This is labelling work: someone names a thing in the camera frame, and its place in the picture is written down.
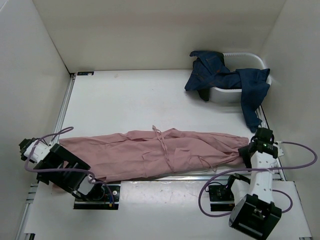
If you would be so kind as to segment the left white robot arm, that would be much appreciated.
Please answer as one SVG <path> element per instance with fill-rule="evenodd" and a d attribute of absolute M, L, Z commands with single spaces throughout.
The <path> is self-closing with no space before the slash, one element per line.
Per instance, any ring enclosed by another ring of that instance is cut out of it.
<path fill-rule="evenodd" d="M 37 138 L 25 138 L 18 145 L 24 168 L 36 173 L 36 179 L 53 183 L 83 201 L 100 200 L 105 188 L 94 183 L 91 167 L 58 143 L 47 145 Z"/>

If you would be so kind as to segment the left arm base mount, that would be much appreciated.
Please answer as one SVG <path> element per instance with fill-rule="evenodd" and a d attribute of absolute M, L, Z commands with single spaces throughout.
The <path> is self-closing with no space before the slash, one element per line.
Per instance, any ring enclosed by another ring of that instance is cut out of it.
<path fill-rule="evenodd" d="M 82 182 L 79 187 L 80 198 L 75 198 L 75 210 L 118 210 L 121 195 L 121 182 L 115 181 L 107 184 L 90 184 Z"/>

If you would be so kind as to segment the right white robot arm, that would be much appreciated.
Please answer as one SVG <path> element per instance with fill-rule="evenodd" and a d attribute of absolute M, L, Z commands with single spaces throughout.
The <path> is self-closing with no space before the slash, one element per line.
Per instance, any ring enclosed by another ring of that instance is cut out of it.
<path fill-rule="evenodd" d="M 273 131 L 259 127 L 247 146 L 238 149 L 239 156 L 251 174 L 240 175 L 225 186 L 227 198 L 234 200 L 229 226 L 256 240 L 265 240 L 282 216 L 273 198 L 273 174 L 278 148 Z"/>

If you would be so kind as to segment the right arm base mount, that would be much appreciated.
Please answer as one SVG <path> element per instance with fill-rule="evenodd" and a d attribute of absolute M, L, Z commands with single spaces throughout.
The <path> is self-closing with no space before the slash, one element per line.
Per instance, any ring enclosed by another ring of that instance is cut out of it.
<path fill-rule="evenodd" d="M 214 218 L 231 213 L 252 212 L 258 206 L 258 197 L 249 194 L 250 184 L 236 180 L 226 185 L 214 182 L 206 192 L 209 194 L 210 215 Z"/>

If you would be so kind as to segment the pink trousers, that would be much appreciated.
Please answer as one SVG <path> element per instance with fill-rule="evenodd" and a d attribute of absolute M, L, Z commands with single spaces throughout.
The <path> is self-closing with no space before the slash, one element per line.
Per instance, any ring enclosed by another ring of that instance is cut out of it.
<path fill-rule="evenodd" d="M 91 167 L 107 183 L 164 174 L 215 171 L 243 163 L 238 149 L 247 137 L 226 133 L 133 130 L 91 137 L 61 138 L 58 143 Z"/>

